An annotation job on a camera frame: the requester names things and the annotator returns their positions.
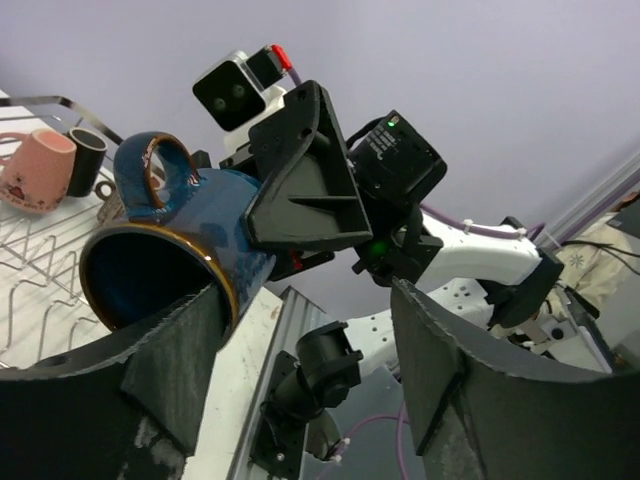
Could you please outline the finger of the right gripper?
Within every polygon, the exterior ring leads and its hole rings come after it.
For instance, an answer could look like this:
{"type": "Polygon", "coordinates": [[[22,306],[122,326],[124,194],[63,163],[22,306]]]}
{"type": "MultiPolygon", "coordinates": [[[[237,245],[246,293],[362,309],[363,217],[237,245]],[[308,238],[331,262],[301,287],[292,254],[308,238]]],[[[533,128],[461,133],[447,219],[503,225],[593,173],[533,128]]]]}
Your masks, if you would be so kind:
{"type": "Polygon", "coordinates": [[[249,130],[262,186],[245,216],[263,250],[340,251],[373,238],[328,91],[308,80],[249,130]]]}

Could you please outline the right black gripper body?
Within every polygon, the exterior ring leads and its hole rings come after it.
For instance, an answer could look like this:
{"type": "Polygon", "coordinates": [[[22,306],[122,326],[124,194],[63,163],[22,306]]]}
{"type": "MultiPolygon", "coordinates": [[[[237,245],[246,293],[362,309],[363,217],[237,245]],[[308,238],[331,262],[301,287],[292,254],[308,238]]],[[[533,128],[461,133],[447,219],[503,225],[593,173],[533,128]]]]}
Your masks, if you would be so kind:
{"type": "Polygon", "coordinates": [[[245,148],[217,168],[205,151],[190,158],[214,184],[200,232],[233,276],[255,275],[272,260],[268,279],[284,279],[359,244],[360,195],[344,148],[245,148]]]}

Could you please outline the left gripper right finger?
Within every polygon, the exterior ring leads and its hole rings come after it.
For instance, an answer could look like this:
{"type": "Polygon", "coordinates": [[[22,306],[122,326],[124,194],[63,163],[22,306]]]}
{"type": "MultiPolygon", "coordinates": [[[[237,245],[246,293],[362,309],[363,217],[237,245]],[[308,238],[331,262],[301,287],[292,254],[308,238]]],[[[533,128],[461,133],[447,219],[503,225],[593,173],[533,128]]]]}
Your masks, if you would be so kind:
{"type": "Polygon", "coordinates": [[[639,376],[537,356],[405,280],[391,313],[415,452],[430,479],[635,479],[639,376]]]}

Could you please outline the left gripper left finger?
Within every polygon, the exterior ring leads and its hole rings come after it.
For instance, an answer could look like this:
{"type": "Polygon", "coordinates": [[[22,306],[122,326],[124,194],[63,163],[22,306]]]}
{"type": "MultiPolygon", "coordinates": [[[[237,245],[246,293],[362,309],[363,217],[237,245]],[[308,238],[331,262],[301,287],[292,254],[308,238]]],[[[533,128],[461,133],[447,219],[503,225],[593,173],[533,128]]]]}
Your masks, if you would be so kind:
{"type": "Polygon", "coordinates": [[[2,370],[2,478],[181,478],[226,333],[207,286],[83,347],[2,370]]]}

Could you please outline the blue mug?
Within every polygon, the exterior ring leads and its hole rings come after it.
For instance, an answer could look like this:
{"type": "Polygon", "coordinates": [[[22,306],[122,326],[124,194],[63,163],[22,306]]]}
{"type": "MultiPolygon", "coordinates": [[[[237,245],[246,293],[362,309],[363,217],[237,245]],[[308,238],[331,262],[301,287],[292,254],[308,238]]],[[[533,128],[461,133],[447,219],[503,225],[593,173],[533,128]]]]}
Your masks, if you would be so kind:
{"type": "Polygon", "coordinates": [[[276,263],[250,244],[244,223],[260,182],[197,167],[179,139],[159,131],[125,139],[113,174],[124,213],[90,237],[79,263],[98,319],[119,330],[213,285],[229,338],[276,263]]]}

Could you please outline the black mug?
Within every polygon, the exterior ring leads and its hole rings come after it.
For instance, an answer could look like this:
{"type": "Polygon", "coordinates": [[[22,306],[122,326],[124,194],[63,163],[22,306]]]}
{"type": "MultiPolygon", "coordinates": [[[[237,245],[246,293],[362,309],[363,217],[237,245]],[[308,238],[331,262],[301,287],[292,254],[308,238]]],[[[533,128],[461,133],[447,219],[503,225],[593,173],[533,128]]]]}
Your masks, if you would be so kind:
{"type": "Polygon", "coordinates": [[[86,197],[93,189],[108,145],[100,135],[82,127],[71,128],[66,136],[76,145],[67,195],[75,198],[86,197]]]}

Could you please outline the pink mug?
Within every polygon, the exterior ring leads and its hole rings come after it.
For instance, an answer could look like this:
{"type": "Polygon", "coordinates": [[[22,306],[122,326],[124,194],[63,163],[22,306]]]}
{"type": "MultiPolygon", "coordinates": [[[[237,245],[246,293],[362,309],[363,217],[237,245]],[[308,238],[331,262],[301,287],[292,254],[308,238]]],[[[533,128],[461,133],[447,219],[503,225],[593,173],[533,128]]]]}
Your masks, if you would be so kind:
{"type": "Polygon", "coordinates": [[[3,132],[1,139],[19,142],[12,155],[1,160],[1,200],[34,214],[57,209],[70,183],[75,143],[52,129],[3,132]]]}

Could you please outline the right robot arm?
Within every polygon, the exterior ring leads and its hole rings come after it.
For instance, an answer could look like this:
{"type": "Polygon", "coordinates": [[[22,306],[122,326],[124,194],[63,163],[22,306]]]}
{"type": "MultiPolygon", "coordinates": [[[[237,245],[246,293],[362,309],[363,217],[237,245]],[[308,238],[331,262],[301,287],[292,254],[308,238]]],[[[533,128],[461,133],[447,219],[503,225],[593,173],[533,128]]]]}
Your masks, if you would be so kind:
{"type": "Polygon", "coordinates": [[[278,256],[276,277],[328,262],[336,251],[358,254],[356,272],[388,287],[404,279],[426,293],[450,288],[475,298],[470,321],[480,328],[524,322],[553,287],[562,262],[526,231],[455,227],[425,212],[388,158],[430,187],[444,175],[442,159],[397,113],[366,133],[381,152],[365,148],[350,164],[327,91],[314,81],[292,90],[273,85],[256,107],[224,129],[224,166],[263,185],[245,215],[250,239],[278,256]]]}

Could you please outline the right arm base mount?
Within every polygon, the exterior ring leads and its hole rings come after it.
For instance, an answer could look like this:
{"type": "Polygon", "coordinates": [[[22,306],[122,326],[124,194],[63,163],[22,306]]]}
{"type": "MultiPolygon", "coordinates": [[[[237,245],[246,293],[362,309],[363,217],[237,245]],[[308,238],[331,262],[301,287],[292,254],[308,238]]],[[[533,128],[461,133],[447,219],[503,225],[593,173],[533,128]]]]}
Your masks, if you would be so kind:
{"type": "Polygon", "coordinates": [[[348,356],[300,362],[286,351],[276,355],[250,449],[269,479],[298,479],[306,453],[321,461],[336,453],[340,433],[326,410],[346,398],[352,369],[348,356]]]}

